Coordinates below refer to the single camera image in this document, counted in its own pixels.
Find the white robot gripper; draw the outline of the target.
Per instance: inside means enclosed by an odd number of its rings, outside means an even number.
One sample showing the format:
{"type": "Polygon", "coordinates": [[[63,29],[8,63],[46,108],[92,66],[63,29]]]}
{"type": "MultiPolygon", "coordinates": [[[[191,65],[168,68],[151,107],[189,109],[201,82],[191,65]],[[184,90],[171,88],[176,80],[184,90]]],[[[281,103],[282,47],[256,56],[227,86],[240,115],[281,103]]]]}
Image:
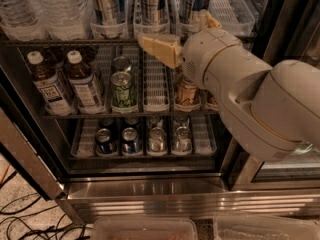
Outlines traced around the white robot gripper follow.
{"type": "Polygon", "coordinates": [[[188,38],[183,48],[180,38],[174,34],[140,33],[139,46],[148,54],[171,69],[182,64],[183,74],[200,89],[204,89],[204,75],[207,67],[221,51],[242,42],[225,30],[222,24],[208,10],[199,14],[200,29],[205,30],[188,38]]]}

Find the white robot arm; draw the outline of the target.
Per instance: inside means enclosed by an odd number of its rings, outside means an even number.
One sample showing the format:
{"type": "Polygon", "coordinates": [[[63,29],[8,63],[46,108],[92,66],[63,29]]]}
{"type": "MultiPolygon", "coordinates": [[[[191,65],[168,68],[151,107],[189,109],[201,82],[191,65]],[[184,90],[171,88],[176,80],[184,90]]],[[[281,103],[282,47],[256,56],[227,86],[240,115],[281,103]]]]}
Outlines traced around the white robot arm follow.
{"type": "Polygon", "coordinates": [[[320,147],[320,70],[298,60],[271,66],[219,28],[185,43],[174,34],[140,33],[140,47],[216,99],[236,141],[262,161],[277,161],[309,142],[320,147]]]}

